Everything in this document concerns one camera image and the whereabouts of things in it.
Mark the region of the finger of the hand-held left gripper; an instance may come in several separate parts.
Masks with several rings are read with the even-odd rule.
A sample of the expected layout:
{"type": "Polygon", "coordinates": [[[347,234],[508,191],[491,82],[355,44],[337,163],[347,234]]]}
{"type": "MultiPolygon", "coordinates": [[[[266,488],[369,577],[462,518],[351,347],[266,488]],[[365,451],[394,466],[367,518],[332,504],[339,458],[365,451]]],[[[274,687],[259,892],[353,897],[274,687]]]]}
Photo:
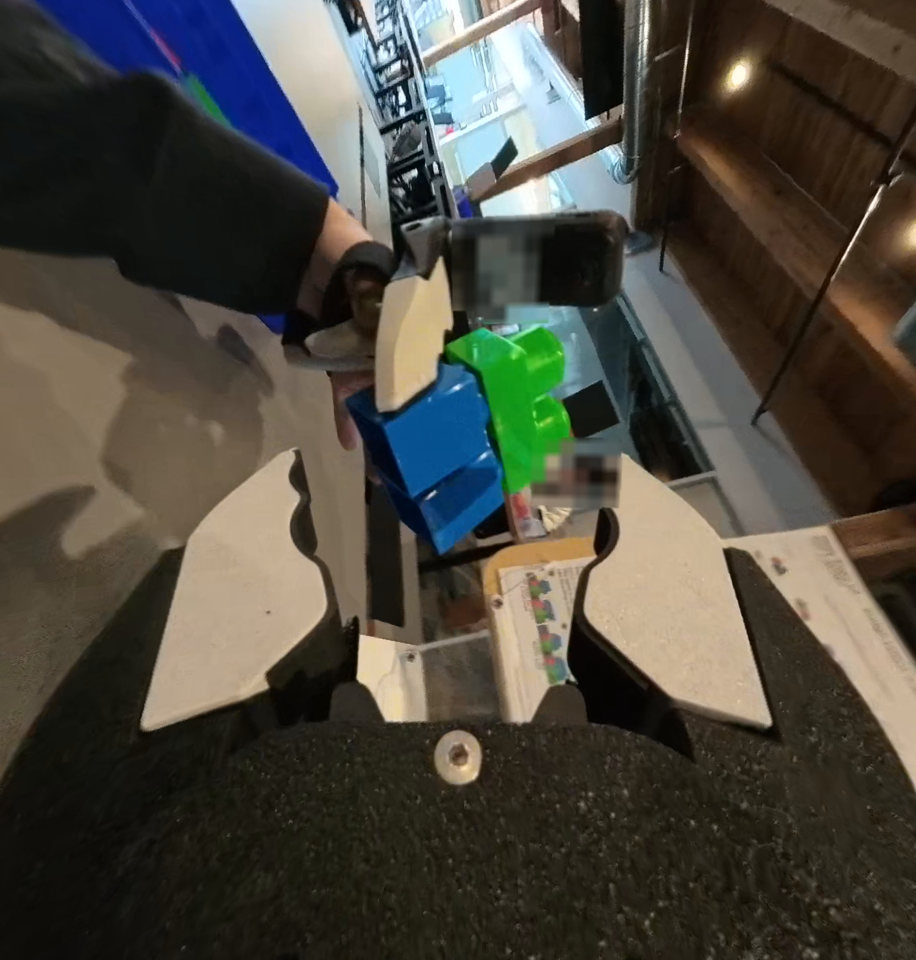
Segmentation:
{"type": "Polygon", "coordinates": [[[428,277],[413,273],[389,283],[375,341],[373,389],[379,413],[399,411],[436,382],[451,331],[451,287],[444,264],[436,264],[428,277]]]}

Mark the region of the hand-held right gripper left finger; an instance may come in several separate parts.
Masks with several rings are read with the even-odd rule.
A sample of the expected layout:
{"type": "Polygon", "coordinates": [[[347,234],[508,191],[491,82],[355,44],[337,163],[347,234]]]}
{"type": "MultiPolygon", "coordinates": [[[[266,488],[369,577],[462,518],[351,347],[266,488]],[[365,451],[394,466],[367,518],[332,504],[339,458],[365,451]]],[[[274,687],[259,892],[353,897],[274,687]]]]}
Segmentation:
{"type": "Polygon", "coordinates": [[[237,486],[189,536],[140,718],[152,733],[211,714],[263,709],[275,726],[323,721],[356,678],[318,537],[304,460],[293,449],[237,486]]]}

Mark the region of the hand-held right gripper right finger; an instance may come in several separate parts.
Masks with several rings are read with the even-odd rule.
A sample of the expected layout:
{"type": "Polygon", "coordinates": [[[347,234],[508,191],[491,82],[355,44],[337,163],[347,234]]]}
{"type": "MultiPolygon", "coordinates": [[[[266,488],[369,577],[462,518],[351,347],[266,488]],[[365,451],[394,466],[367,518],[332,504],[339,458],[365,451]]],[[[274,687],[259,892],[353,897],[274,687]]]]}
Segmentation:
{"type": "Polygon", "coordinates": [[[593,549],[567,648],[589,720],[644,730],[672,709],[772,729],[723,540],[701,513],[624,455],[593,549]]]}

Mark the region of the blue mega block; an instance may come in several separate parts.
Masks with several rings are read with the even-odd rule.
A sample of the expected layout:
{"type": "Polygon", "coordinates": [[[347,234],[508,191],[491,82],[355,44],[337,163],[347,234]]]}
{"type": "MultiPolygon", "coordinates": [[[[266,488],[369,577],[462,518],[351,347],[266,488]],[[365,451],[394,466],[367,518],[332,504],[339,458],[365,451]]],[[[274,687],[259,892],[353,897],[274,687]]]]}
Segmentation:
{"type": "Polygon", "coordinates": [[[485,396],[464,366],[440,363],[434,383],[396,411],[380,412],[374,387],[357,391],[346,407],[376,472],[406,498],[497,464],[485,396]]]}
{"type": "Polygon", "coordinates": [[[407,494],[389,479],[381,484],[399,521],[441,555],[504,503],[503,470],[493,450],[440,479],[421,494],[407,494]]]}

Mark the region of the green mega block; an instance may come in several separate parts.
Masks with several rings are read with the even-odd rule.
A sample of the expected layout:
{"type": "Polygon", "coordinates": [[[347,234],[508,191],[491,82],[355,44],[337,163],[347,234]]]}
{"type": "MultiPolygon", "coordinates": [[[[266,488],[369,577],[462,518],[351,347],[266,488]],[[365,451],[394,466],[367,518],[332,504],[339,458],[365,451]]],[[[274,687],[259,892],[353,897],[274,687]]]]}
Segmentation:
{"type": "Polygon", "coordinates": [[[548,457],[572,437],[568,410],[553,395],[565,373],[560,340],[543,326],[510,337],[480,328],[449,343],[444,358],[478,381],[505,492],[516,495],[543,482],[548,457]]]}

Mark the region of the person's left forearm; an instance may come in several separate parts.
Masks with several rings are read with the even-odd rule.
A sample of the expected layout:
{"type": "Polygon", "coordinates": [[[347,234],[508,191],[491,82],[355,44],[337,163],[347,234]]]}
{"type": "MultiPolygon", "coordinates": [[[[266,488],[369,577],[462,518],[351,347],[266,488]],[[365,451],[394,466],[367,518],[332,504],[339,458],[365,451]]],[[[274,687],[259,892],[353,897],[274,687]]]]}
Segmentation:
{"type": "Polygon", "coordinates": [[[322,312],[330,197],[154,73],[119,75],[0,2],[0,247],[111,260],[244,313],[322,312]]]}

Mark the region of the person's left hand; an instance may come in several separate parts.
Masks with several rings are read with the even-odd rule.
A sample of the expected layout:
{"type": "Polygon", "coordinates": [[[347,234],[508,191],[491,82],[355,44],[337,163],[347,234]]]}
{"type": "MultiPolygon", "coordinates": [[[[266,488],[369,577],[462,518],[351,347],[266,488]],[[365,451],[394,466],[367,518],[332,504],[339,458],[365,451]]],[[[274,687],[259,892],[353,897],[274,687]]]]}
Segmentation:
{"type": "MultiPolygon", "coordinates": [[[[372,241],[362,224],[334,200],[330,200],[317,243],[312,251],[298,288],[296,307],[318,319],[325,293],[332,280],[338,262],[351,248],[372,241]]],[[[378,331],[378,306],[368,303],[368,296],[358,293],[359,302],[352,316],[352,327],[370,347],[374,346],[378,331]]],[[[338,371],[329,375],[334,424],[337,438],[344,450],[357,446],[359,434],[352,415],[347,409],[347,398],[372,382],[365,371],[338,371]]]]}

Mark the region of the clear acrylic sign stand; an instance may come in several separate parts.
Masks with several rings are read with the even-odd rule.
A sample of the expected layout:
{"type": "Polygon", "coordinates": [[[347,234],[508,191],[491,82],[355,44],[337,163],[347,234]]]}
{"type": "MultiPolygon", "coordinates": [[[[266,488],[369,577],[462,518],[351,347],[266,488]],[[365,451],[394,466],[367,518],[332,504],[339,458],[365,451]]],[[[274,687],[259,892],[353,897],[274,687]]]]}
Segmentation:
{"type": "Polygon", "coordinates": [[[486,630],[421,644],[362,634],[357,680],[390,722],[476,723],[501,717],[491,636],[486,630]]]}

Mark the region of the instruction sign board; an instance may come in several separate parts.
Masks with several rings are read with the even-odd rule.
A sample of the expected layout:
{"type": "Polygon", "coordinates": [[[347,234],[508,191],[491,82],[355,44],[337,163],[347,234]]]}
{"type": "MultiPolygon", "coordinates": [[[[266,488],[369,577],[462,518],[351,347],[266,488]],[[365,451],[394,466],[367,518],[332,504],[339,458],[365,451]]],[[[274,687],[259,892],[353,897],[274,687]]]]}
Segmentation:
{"type": "MultiPolygon", "coordinates": [[[[830,525],[776,534],[722,538],[724,547],[744,550],[797,612],[825,651],[842,667],[882,726],[916,731],[916,662],[900,640],[869,588],[847,558],[830,525]]],[[[579,573],[593,555],[590,536],[545,537],[504,548],[487,563],[483,575],[490,610],[492,646],[500,712],[508,721],[527,721],[544,695],[531,664],[529,642],[535,629],[520,637],[511,611],[511,580],[506,570],[540,570],[558,562],[579,573]]]]}

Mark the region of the silver ventilation duct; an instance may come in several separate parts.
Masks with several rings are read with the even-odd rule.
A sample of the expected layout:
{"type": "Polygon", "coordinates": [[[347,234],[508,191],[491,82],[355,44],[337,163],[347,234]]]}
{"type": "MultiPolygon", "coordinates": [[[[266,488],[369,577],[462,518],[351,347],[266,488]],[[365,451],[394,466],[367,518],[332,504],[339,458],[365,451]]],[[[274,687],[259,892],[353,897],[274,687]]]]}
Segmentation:
{"type": "Polygon", "coordinates": [[[631,185],[642,173],[656,138],[652,78],[661,40],[661,2],[623,3],[622,139],[615,167],[620,185],[631,185]]]}

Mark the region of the black wall screen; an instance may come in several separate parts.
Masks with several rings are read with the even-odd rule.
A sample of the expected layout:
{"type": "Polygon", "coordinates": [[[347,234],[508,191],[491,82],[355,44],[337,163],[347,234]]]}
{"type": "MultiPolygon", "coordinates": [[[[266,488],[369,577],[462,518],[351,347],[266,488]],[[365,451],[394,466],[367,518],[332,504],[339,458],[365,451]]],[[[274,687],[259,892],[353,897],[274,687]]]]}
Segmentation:
{"type": "Polygon", "coordinates": [[[624,99],[624,2],[580,1],[579,32],[584,118],[622,106],[624,99]]]}

